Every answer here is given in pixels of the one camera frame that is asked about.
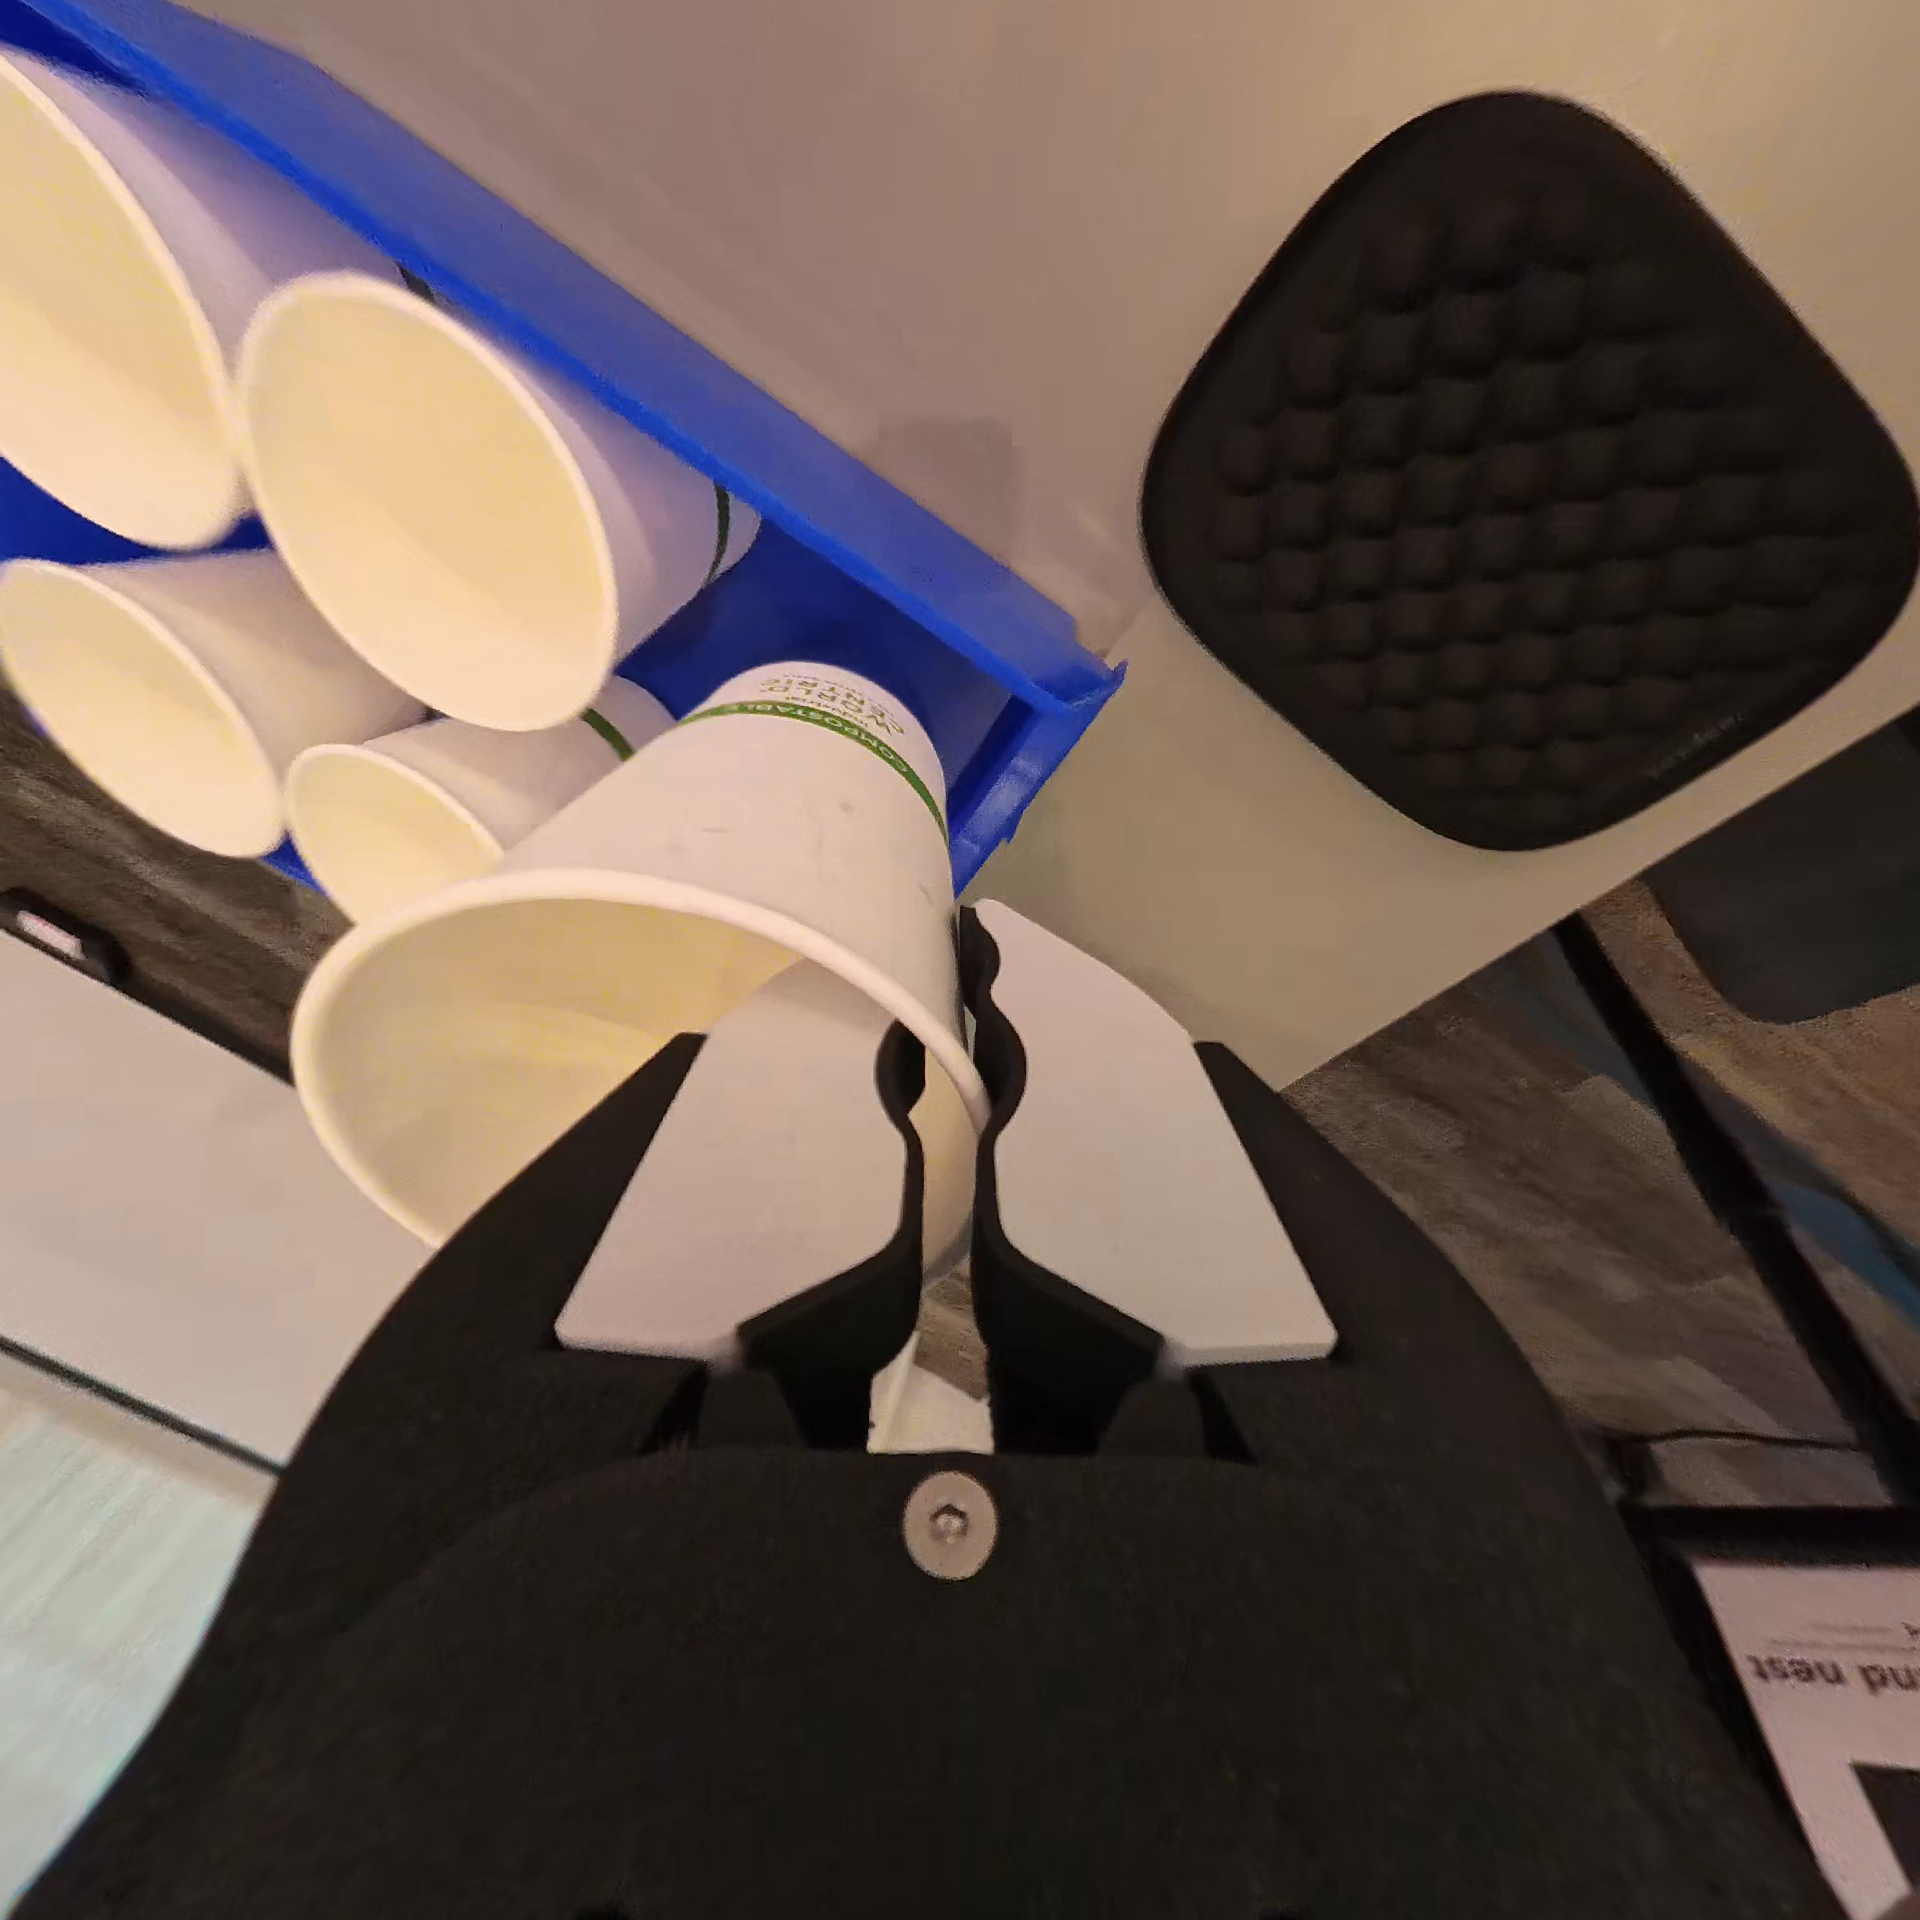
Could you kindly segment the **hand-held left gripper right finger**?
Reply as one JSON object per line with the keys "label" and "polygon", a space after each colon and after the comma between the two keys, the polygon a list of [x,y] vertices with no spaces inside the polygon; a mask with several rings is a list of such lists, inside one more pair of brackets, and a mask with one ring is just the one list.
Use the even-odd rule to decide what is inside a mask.
{"label": "hand-held left gripper right finger", "polygon": [[971,1316],[1000,1454],[1090,1454],[1162,1382],[1338,1334],[1188,1027],[1014,908],[957,916],[987,1093]]}

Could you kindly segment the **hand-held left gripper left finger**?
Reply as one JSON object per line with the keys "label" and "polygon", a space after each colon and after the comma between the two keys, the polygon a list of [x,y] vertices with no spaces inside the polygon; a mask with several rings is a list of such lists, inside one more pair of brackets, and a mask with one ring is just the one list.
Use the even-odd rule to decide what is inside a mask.
{"label": "hand-held left gripper left finger", "polygon": [[713,1024],[555,1321],[579,1352],[773,1382],[816,1447],[866,1447],[926,1252],[921,1042],[824,968]]}

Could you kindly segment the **narrow blue plastic bin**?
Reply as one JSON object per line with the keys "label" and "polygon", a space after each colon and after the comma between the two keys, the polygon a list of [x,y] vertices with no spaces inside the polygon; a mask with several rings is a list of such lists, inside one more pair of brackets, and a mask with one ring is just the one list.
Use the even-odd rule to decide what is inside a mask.
{"label": "narrow blue plastic bin", "polygon": [[178,3],[4,3],[4,48],[167,103],[367,239],[458,317],[660,440],[762,518],[623,665],[672,711],[763,660],[911,697],[968,889],[1126,668],[1056,602],[319,65]]}

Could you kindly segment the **black floor device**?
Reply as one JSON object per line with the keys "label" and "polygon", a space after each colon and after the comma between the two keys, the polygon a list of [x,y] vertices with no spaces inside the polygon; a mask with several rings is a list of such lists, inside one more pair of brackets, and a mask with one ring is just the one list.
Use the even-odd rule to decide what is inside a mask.
{"label": "black floor device", "polygon": [[1,934],[112,992],[131,981],[131,955],[115,936],[30,887],[1,887]]}

